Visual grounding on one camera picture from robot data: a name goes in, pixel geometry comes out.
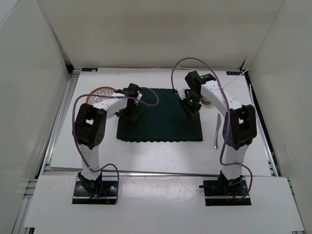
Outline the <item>dark green cloth napkin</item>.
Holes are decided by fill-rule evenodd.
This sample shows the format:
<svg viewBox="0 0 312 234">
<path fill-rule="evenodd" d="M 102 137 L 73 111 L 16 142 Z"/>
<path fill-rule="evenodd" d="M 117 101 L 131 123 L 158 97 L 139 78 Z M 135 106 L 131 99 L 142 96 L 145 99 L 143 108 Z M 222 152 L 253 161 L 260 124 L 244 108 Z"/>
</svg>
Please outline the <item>dark green cloth napkin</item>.
<svg viewBox="0 0 312 234">
<path fill-rule="evenodd" d="M 200 114 L 188 120 L 179 104 L 179 97 L 170 89 L 154 88 L 157 106 L 141 106 L 134 123 L 120 118 L 117 139 L 128 142 L 202 141 Z"/>
</svg>

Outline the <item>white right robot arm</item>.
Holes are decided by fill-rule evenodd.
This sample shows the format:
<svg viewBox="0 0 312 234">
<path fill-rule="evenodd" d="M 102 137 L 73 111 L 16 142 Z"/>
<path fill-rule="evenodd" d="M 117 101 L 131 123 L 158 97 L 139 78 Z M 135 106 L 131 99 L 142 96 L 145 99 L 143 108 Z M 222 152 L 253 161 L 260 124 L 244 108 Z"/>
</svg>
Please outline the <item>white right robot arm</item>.
<svg viewBox="0 0 312 234">
<path fill-rule="evenodd" d="M 178 94 L 187 119 L 199 112 L 203 98 L 208 99 L 224 117 L 218 188 L 223 194 L 230 195 L 242 184 L 244 157 L 257 135 L 255 109 L 232 98 L 211 74 L 200 76 L 197 71 L 192 71 L 186 75 L 185 81 L 188 87 L 179 88 Z"/>
</svg>

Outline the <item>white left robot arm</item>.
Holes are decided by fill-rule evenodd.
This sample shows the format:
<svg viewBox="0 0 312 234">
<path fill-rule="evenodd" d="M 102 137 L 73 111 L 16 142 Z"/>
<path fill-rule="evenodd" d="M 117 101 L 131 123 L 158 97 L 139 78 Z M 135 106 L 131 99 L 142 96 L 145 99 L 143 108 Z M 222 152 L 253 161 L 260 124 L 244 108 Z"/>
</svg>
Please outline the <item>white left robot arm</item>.
<svg viewBox="0 0 312 234">
<path fill-rule="evenodd" d="M 139 115 L 142 89 L 133 83 L 118 89 L 96 104 L 80 106 L 73 124 L 75 145 L 82 160 L 82 172 L 78 174 L 82 187 L 91 195 L 99 194 L 102 188 L 102 171 L 99 166 L 99 145 L 104 139 L 106 120 L 112 115 L 135 122 Z"/>
</svg>

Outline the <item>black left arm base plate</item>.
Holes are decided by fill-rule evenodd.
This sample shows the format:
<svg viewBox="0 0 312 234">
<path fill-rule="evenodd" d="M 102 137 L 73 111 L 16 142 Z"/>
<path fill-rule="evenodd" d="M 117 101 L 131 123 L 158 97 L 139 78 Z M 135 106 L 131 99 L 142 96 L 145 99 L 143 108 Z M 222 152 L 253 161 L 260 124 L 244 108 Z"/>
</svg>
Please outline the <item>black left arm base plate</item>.
<svg viewBox="0 0 312 234">
<path fill-rule="evenodd" d="M 72 204 L 116 205 L 119 176 L 107 178 L 100 174 L 95 180 L 86 179 L 81 172 L 76 178 Z"/>
</svg>

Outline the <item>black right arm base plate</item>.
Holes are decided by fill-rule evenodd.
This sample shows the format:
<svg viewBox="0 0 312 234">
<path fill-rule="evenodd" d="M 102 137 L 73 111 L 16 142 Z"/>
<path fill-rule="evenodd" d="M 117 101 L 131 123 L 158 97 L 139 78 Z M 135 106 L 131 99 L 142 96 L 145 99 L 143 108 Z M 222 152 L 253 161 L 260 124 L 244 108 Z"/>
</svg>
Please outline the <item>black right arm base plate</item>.
<svg viewBox="0 0 312 234">
<path fill-rule="evenodd" d="M 205 196 L 205 206 L 251 206 L 251 199 L 246 195 L 248 187 L 246 180 L 235 188 L 224 191 L 217 180 L 204 180 L 202 185 Z"/>
</svg>

